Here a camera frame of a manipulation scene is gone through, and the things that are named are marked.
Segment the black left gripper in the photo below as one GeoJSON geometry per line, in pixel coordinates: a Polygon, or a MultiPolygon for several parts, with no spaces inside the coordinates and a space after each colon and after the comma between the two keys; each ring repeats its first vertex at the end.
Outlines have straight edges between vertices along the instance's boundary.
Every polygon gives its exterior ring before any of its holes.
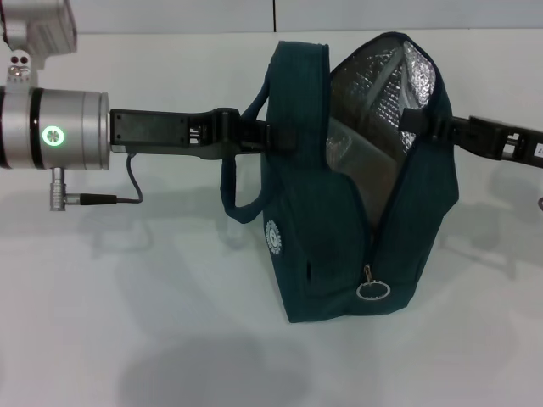
{"type": "Polygon", "coordinates": [[[202,114],[112,109],[114,153],[193,156],[206,160],[257,153],[292,153],[296,131],[218,108],[202,114]]]}

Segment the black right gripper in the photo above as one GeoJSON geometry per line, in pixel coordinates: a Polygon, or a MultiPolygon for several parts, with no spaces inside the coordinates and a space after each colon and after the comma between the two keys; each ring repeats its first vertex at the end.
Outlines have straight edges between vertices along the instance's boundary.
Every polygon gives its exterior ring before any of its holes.
{"type": "Polygon", "coordinates": [[[498,125],[485,120],[441,116],[415,109],[403,111],[400,131],[433,144],[458,146],[486,159],[542,168],[541,131],[513,126],[506,130],[505,139],[498,125]]]}

